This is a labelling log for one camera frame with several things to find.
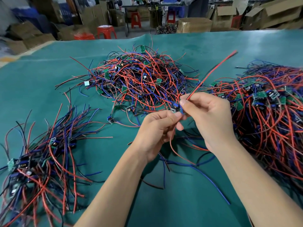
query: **person's right hand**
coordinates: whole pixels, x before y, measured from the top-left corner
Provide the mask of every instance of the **person's right hand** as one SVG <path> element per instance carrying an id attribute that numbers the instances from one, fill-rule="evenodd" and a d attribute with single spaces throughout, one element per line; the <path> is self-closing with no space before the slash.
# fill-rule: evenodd
<path id="1" fill-rule="evenodd" d="M 206 147 L 211 152 L 216 154 L 225 143 L 237 141 L 227 99 L 204 92 L 194 93 L 186 100 L 188 96 L 189 94 L 180 97 L 180 105 L 195 120 Z"/>

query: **green table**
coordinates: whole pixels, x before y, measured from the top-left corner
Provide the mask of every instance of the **green table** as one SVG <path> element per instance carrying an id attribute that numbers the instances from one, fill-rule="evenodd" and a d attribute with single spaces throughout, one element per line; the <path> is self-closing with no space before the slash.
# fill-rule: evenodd
<path id="1" fill-rule="evenodd" d="M 235 66 L 246 66 L 255 59 L 270 61 L 282 65 L 299 67 L 302 65 L 303 33 L 300 30 L 263 30 L 243 32 L 216 32 L 201 34 L 170 34 L 153 36 L 153 47 L 160 52 L 167 51 L 173 59 L 184 53 L 181 63 L 199 69 L 204 74 L 215 64 L 229 55 L 233 50 L 239 54 L 225 62 L 207 80 L 207 84 L 220 77 L 234 77 L 242 70 Z M 1 110 L 2 119 L 0 137 L 2 143 L 6 132 L 16 125 L 15 121 L 24 122 L 28 112 L 33 109 L 29 123 L 36 121 L 32 137 L 36 137 L 47 129 L 44 118 L 53 122 L 60 104 L 61 114 L 67 112 L 67 99 L 62 93 L 77 84 L 69 83 L 55 91 L 54 85 L 61 83 L 71 75 L 78 76 L 86 70 L 73 61 L 74 57 L 86 66 L 93 59 L 92 67 L 106 59 L 109 52 L 119 48 L 132 49 L 135 45 L 151 44 L 150 35 L 127 40 L 95 40 L 54 42 L 30 56 L 10 63 L 0 69 Z M 72 91 L 72 102 L 78 108 L 90 104 L 100 107 L 94 120 L 106 121 L 112 108 L 112 101 L 98 96 L 94 90 L 85 92 L 85 97 Z M 127 122 L 125 115 L 117 113 L 115 118 Z M 113 136 L 113 139 L 92 139 L 79 142 L 75 158 L 82 166 L 83 173 L 103 171 L 93 176 L 96 180 L 106 179 L 115 164 L 137 133 L 136 128 L 121 127 L 117 124 L 105 126 L 97 136 Z M 9 136 L 10 156 L 19 156 L 22 142 L 17 131 Z M 196 161 L 201 152 L 178 147 L 182 156 Z M 182 162 L 175 156 L 172 160 Z M 0 166 L 6 164 L 4 151 L 0 152 Z M 229 179 L 217 159 L 199 167 L 221 188 L 231 202 L 229 206 L 215 187 L 201 174 L 191 168 L 171 165 L 172 172 L 166 174 L 166 189 L 158 190 L 142 184 L 128 226 L 249 226 L 246 211 L 237 197 Z M 7 172 L 0 175 L 3 181 Z M 146 181 L 163 185 L 163 164 L 158 162 L 154 170 L 146 176 Z M 89 199 L 92 200 L 100 188 L 100 184 L 84 186 Z M 71 223 L 76 221 L 81 212 L 67 215 Z"/>

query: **fingernail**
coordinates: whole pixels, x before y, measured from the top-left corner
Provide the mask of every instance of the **fingernail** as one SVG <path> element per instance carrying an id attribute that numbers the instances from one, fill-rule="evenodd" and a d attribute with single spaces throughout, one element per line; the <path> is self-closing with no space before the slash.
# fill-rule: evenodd
<path id="1" fill-rule="evenodd" d="M 179 111 L 177 111 L 177 112 L 175 113 L 175 116 L 176 116 L 176 117 L 181 117 L 181 115 L 182 115 L 182 114 L 181 114 L 181 112 L 179 112 Z"/>
<path id="2" fill-rule="evenodd" d="M 180 100 L 180 105 L 183 106 L 186 102 L 187 102 L 186 99 L 182 99 L 182 100 Z"/>

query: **dark cloth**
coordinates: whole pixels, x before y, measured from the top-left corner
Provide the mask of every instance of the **dark cloth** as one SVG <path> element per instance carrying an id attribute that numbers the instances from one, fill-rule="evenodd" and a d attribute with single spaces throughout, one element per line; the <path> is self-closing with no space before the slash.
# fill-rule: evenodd
<path id="1" fill-rule="evenodd" d="M 194 0 L 188 6 L 187 17 L 206 17 L 209 0 Z"/>

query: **red plastic stool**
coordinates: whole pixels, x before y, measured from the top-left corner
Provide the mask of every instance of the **red plastic stool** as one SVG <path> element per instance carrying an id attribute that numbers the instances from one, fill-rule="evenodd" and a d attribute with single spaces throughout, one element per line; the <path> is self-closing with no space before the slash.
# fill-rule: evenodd
<path id="1" fill-rule="evenodd" d="M 104 39 L 111 39 L 111 33 L 114 33 L 115 38 L 117 38 L 115 29 L 113 26 L 111 25 L 101 25 L 97 28 L 97 35 L 98 38 L 100 39 L 100 34 L 103 33 L 104 34 Z"/>
<path id="2" fill-rule="evenodd" d="M 233 17 L 231 27 L 236 28 L 236 29 L 240 29 L 241 20 L 242 20 L 242 15 Z"/>
<path id="3" fill-rule="evenodd" d="M 94 40 L 95 37 L 91 33 L 78 33 L 74 35 L 75 40 Z"/>
<path id="4" fill-rule="evenodd" d="M 140 20 L 140 14 L 139 12 L 132 12 L 131 13 L 131 28 L 134 28 L 134 25 L 138 25 L 139 28 L 141 28 L 141 20 Z"/>
<path id="5" fill-rule="evenodd" d="M 169 16 L 174 15 L 174 19 L 170 20 Z M 166 23 L 172 23 L 174 24 L 176 22 L 176 11 L 167 11 L 167 16 L 166 16 Z"/>

